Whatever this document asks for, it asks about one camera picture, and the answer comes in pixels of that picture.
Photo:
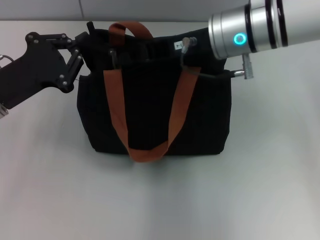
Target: orange strap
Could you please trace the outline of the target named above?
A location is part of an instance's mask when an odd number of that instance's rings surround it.
[[[122,33],[126,28],[128,28],[135,37],[137,37],[136,33],[138,33],[140,38],[149,39],[151,36],[150,32],[144,26],[141,26],[142,24],[137,22],[121,22],[111,25],[110,28],[113,33],[121,32],[120,34],[123,39],[124,34]],[[191,67],[191,69],[198,73],[201,71],[200,67]],[[168,128],[168,140],[151,150],[138,150],[129,147],[122,72],[120,69],[105,70],[103,71],[103,75],[112,125],[131,158],[136,162],[141,163],[160,159],[164,154],[166,154],[169,146],[172,144],[185,123],[198,76],[186,71],[183,71],[180,75],[172,102]]]

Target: bag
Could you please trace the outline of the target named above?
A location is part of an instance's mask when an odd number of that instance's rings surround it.
[[[190,49],[185,64],[199,73],[223,73],[226,60],[215,59],[207,28],[153,38],[138,22],[115,23],[109,31],[87,26],[89,34],[76,41],[91,73],[80,76],[77,108],[97,152],[129,154],[136,162],[222,152],[231,80],[182,71],[177,49],[184,37],[196,37],[201,44]]]

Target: black stripe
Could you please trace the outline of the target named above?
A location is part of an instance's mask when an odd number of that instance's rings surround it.
[[[245,5],[244,7],[245,28],[246,28],[246,34],[248,37],[248,44],[249,44],[250,50],[252,53],[256,53],[257,49],[254,41],[254,34],[252,32],[250,10],[251,10],[251,5],[250,4]]]
[[[266,25],[268,27],[269,41],[272,49],[277,48],[274,23],[271,14],[271,0],[265,0]]]
[[[276,5],[277,5],[277,12],[279,17],[282,46],[288,47],[288,35],[287,35],[285,12],[284,12],[284,6],[282,4],[282,0],[276,0]]]

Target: black bracket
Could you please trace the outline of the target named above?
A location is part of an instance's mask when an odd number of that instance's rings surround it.
[[[75,41],[66,34],[39,35],[31,32],[25,41],[25,54],[0,69],[0,104],[7,109],[47,87],[70,93],[84,64]],[[67,64],[58,51],[61,49],[71,53]]]

